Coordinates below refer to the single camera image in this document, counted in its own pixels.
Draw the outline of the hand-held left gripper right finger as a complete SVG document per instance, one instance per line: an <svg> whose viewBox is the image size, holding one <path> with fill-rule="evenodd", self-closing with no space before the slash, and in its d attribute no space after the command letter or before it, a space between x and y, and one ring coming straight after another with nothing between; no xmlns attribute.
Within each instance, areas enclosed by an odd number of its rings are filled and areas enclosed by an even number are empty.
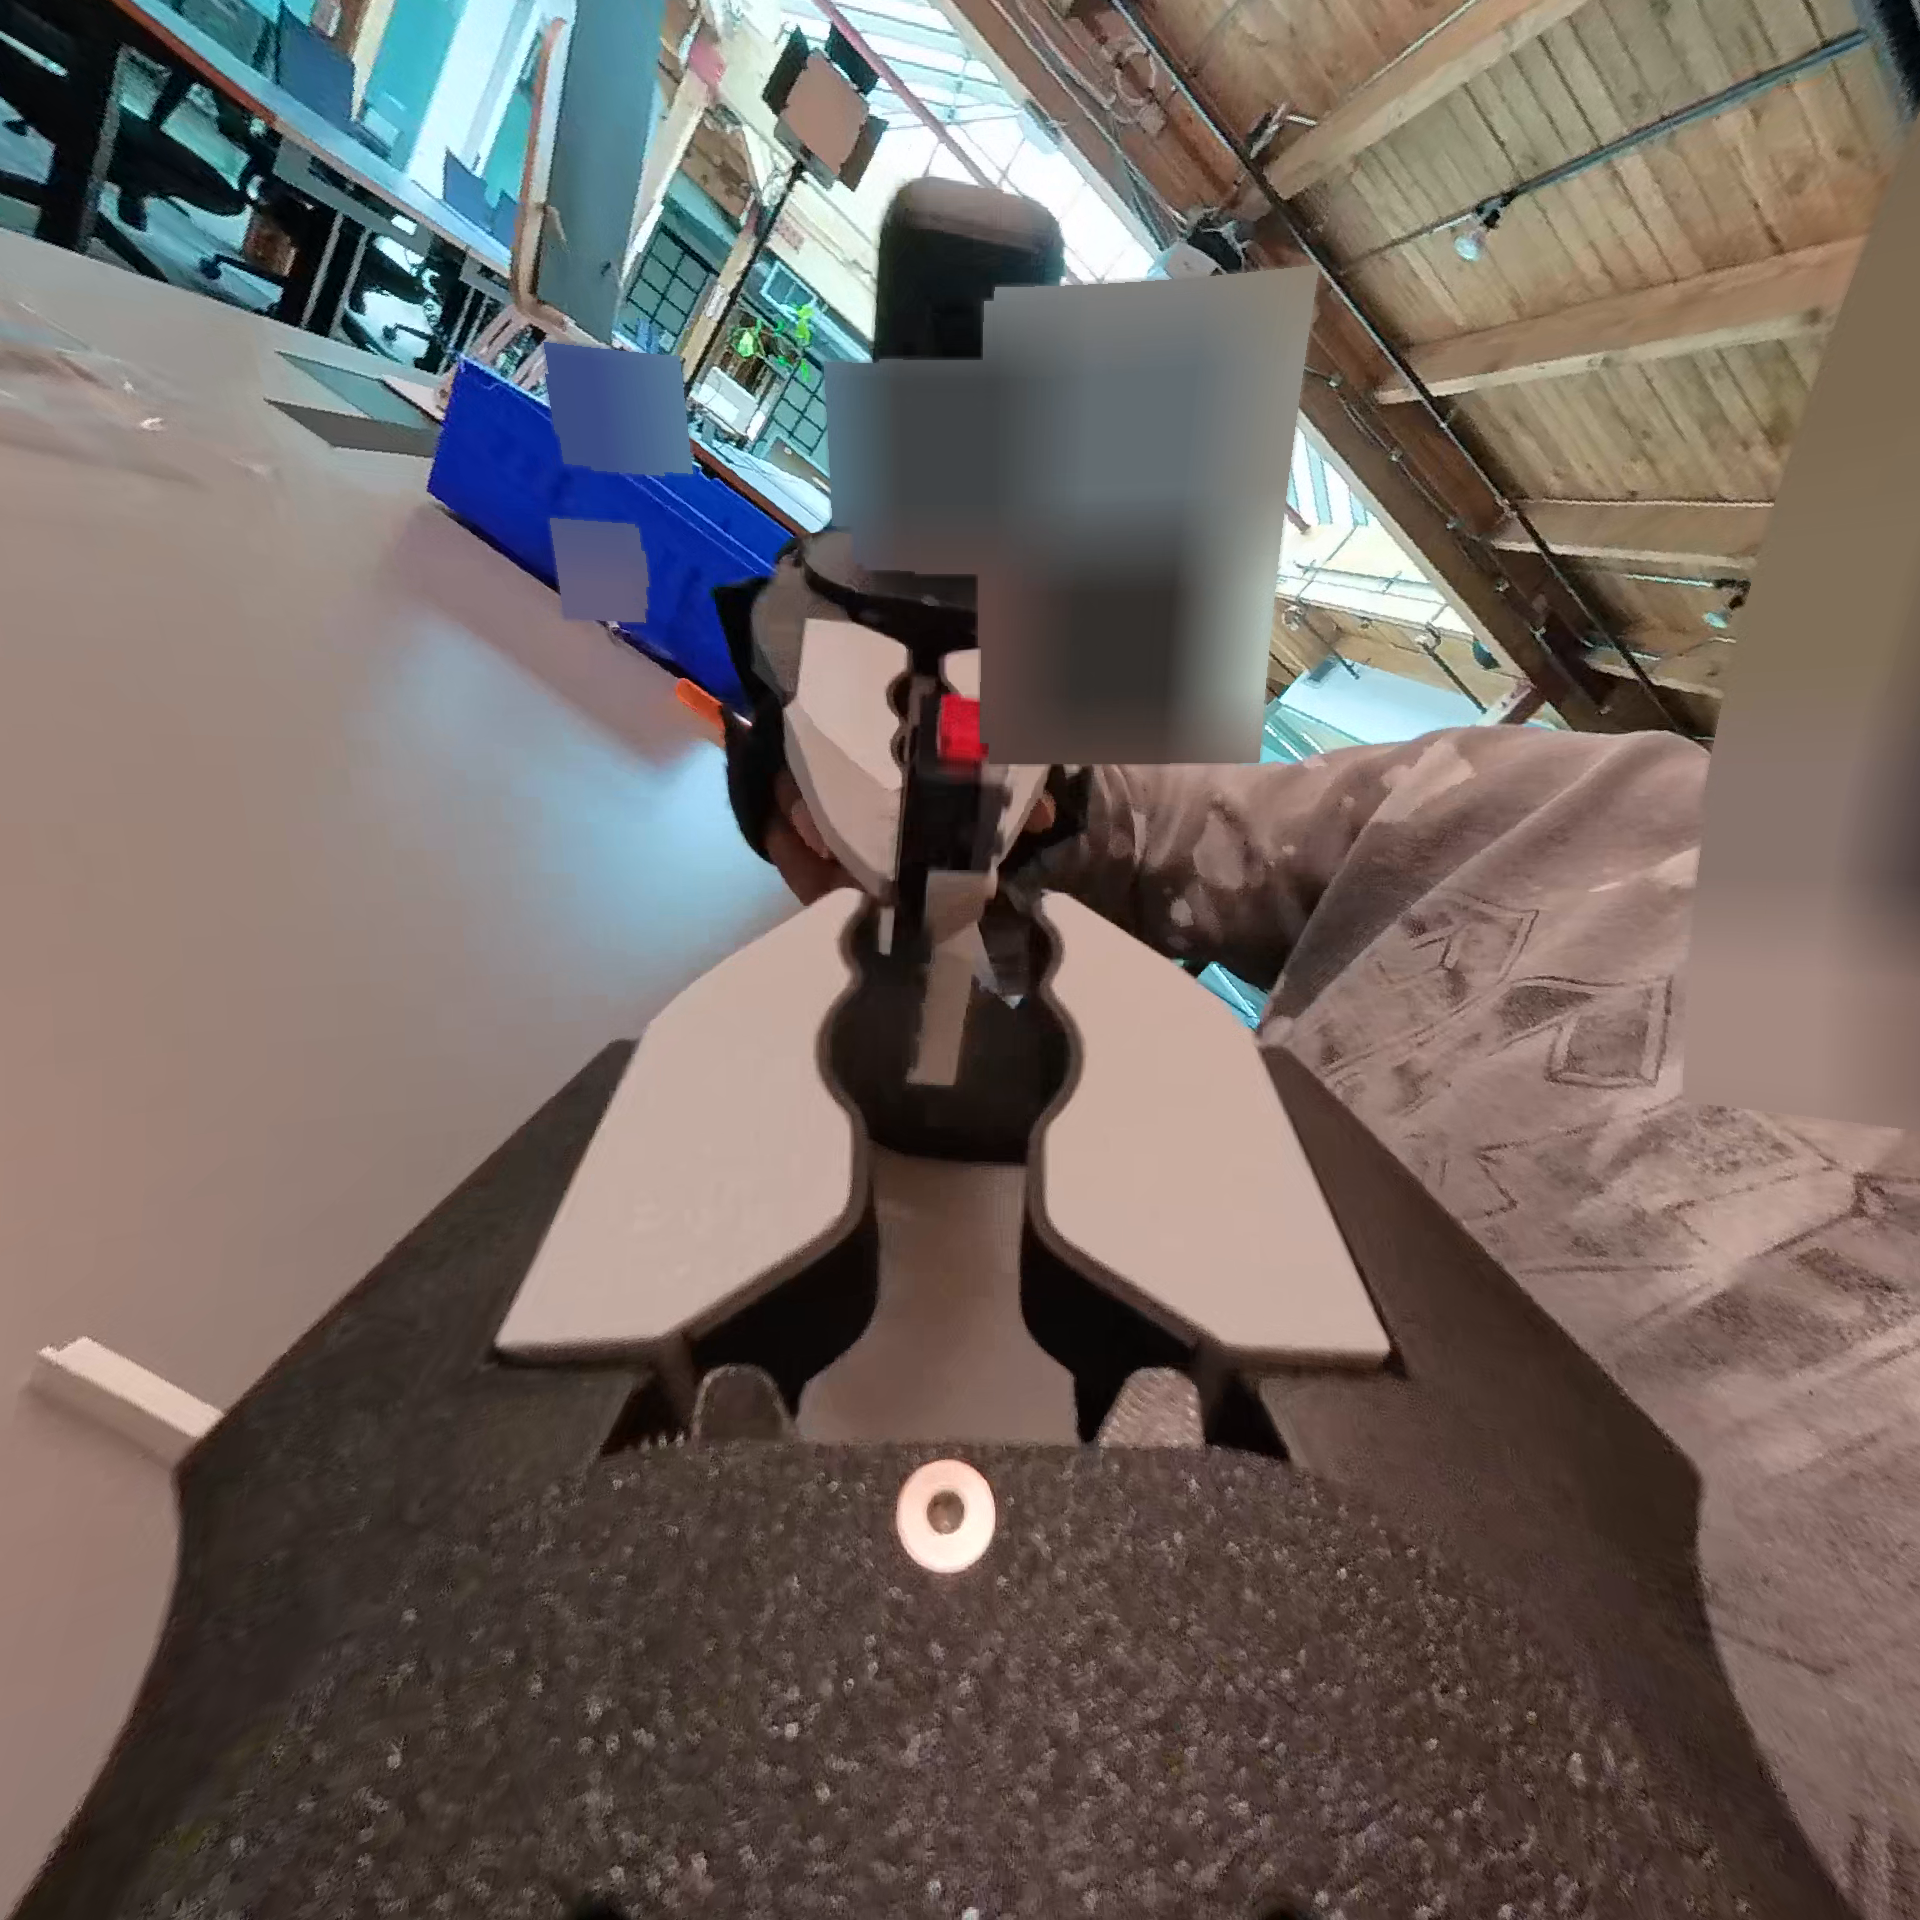
<svg viewBox="0 0 1920 1920"><path fill-rule="evenodd" d="M1036 1220L1091 1283L1250 1374L1377 1371L1387 1330L1259 1043L1091 910L1040 910L1067 1078L1039 1129Z"/></svg>

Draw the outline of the studio light panel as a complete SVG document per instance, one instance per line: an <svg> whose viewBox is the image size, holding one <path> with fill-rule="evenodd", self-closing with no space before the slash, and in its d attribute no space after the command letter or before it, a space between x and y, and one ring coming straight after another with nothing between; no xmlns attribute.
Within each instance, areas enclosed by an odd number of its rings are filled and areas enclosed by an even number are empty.
<svg viewBox="0 0 1920 1920"><path fill-rule="evenodd" d="M826 47L793 30L761 89L775 137L816 185L856 190L868 175L888 121L873 108L879 71L832 27Z"/></svg>

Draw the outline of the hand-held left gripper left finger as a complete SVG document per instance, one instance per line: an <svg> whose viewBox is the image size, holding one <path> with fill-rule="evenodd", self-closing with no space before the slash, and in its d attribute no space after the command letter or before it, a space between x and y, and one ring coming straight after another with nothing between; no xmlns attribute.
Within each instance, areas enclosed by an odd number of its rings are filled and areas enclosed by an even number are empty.
<svg viewBox="0 0 1920 1920"><path fill-rule="evenodd" d="M498 1323L498 1359L662 1359L852 1232L866 1129L826 1044L866 907L823 897L644 1026Z"/></svg>

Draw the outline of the white long lego piece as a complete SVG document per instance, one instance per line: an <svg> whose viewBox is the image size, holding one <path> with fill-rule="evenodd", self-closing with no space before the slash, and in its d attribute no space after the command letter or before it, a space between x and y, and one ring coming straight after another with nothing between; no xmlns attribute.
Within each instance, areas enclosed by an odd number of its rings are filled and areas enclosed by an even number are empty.
<svg viewBox="0 0 1920 1920"><path fill-rule="evenodd" d="M219 1409L84 1335L38 1353L32 1393L127 1441L169 1473L182 1467L225 1417Z"/></svg>

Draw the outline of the wooden desk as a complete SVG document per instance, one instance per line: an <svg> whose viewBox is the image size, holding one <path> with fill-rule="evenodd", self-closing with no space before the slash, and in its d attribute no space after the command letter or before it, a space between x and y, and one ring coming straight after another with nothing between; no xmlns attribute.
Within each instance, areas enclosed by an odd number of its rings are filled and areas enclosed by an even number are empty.
<svg viewBox="0 0 1920 1920"><path fill-rule="evenodd" d="M159 6L112 2L112 27L123 43L195 73L212 92L270 130L279 148L273 175L338 219L366 233L394 231L423 256L450 256L468 294L454 307L463 324L478 322L482 305L510 300L510 251L490 228L467 219L433 190L379 159L362 134L338 128L289 87L227 54L179 12Z"/></svg>

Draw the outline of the black office chair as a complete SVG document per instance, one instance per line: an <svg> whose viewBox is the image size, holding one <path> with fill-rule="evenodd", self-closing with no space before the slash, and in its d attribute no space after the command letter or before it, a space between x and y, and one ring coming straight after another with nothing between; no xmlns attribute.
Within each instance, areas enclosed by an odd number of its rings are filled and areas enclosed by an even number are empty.
<svg viewBox="0 0 1920 1920"><path fill-rule="evenodd" d="M243 113L241 104L212 92L215 128L223 139L243 153L241 175L227 178L212 161L206 161L176 135L166 130L169 116L186 104L195 80L174 67L166 71L161 94L147 116L122 119L112 134L112 151L105 161L105 178L119 194L122 225L147 227L150 201L174 201L183 209L215 218L238 218L257 207L257 190L265 178L265 135L262 123ZM118 80L96 62L87 67L75 56L65 82L65 137L80 143L82 135L104 130L105 111L118 108ZM60 187L82 190L90 178L84 156L56 144L56 161L47 178L48 194Z"/></svg>

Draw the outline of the blue storage bin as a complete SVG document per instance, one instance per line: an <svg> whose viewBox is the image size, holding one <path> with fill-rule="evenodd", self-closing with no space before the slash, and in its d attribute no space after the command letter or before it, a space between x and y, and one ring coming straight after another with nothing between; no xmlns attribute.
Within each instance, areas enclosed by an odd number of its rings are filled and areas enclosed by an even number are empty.
<svg viewBox="0 0 1920 1920"><path fill-rule="evenodd" d="M467 358L450 375L428 494L611 630L737 713L753 706L713 594L770 575L788 529L702 467L568 464L546 403Z"/></svg>

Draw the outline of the orange white lego car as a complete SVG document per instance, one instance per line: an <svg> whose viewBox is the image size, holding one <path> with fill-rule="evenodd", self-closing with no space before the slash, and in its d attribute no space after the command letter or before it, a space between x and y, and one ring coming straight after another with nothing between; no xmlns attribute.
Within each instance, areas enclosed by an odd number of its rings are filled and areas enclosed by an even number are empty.
<svg viewBox="0 0 1920 1920"><path fill-rule="evenodd" d="M848 934L852 983L823 1066L873 1148L1018 1168L1070 1050L1040 999L1050 935L993 874L993 766L1009 763L986 752L979 655L911 676L897 711L897 891Z"/></svg>

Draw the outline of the person's right forearm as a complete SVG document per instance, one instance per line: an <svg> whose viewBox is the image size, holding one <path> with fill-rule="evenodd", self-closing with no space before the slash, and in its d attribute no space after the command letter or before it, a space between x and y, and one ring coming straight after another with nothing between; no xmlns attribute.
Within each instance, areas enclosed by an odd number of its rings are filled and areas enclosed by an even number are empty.
<svg viewBox="0 0 1920 1920"><path fill-rule="evenodd" d="M1022 903L1067 897L1167 958L1302 1012L1407 912L1466 897L1543 912L1580 954L1594 899L1697 858L1712 756L1666 732L1460 728L1246 766L1080 766L1018 846Z"/></svg>

